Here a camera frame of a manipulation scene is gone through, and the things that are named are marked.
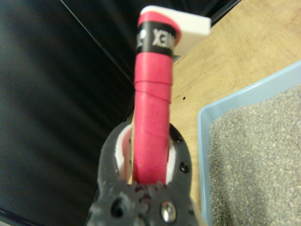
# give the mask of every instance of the screw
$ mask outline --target screw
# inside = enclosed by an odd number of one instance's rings
[[[184,173],[188,173],[189,172],[189,167],[186,163],[181,162],[180,164],[180,170],[182,170]]]
[[[180,143],[180,142],[183,141],[183,138],[182,137],[177,137],[175,140]]]
[[[175,206],[168,201],[162,202],[161,216],[166,223],[173,223],[177,217]]]

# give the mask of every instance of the white cap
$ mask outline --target white cap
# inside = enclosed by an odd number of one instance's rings
[[[208,17],[159,6],[147,6],[141,10],[140,15],[150,11],[169,17],[179,26],[182,35],[179,43],[174,48],[175,55],[184,55],[210,34],[211,19]]]

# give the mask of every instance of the metal screw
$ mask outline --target metal screw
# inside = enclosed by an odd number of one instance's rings
[[[177,217],[175,206],[168,201],[162,202],[161,216],[166,223],[173,223]]]

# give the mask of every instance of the black band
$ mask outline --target black band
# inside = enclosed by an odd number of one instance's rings
[[[167,24],[146,21],[139,26],[137,34],[137,54],[154,52],[173,56],[176,32]]]

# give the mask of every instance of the white plastic end piece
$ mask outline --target white plastic end piece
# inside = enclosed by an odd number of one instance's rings
[[[165,183],[168,184],[170,181],[173,180],[174,175],[174,167],[175,167],[175,148],[174,143],[171,138],[169,138],[169,153],[168,153],[168,162],[166,168],[166,179]]]
[[[115,159],[117,163],[118,173],[120,179],[127,181],[133,173],[131,164],[132,148],[130,138],[132,135],[132,125],[126,126],[119,134],[115,147]]]
[[[147,6],[141,10],[140,15],[149,11],[163,14],[179,26],[182,35],[174,48],[174,55],[184,55],[210,34],[210,18],[159,6]]]

